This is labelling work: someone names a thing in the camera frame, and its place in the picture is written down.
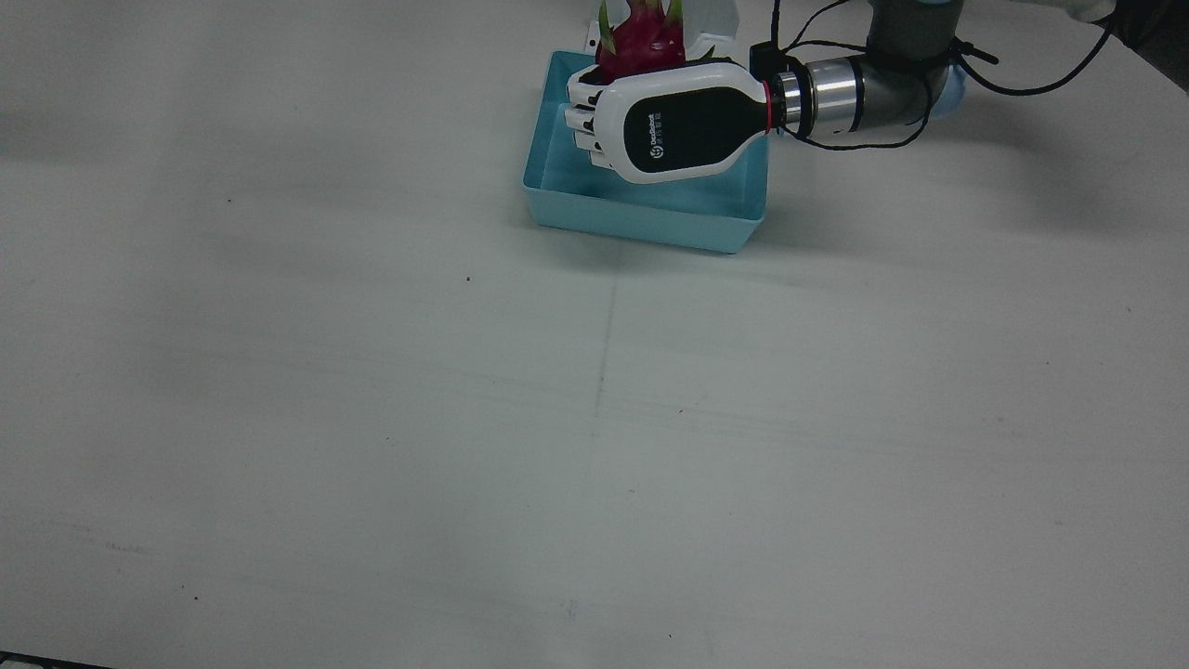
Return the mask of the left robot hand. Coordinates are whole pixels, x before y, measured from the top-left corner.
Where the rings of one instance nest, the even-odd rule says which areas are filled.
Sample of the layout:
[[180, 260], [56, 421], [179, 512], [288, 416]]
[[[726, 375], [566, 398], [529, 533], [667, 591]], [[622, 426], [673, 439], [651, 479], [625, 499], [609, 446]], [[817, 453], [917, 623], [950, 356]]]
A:
[[565, 124], [591, 164], [633, 185], [713, 177], [776, 127], [780, 88], [734, 59], [696, 59], [600, 82], [590, 65], [568, 78]]

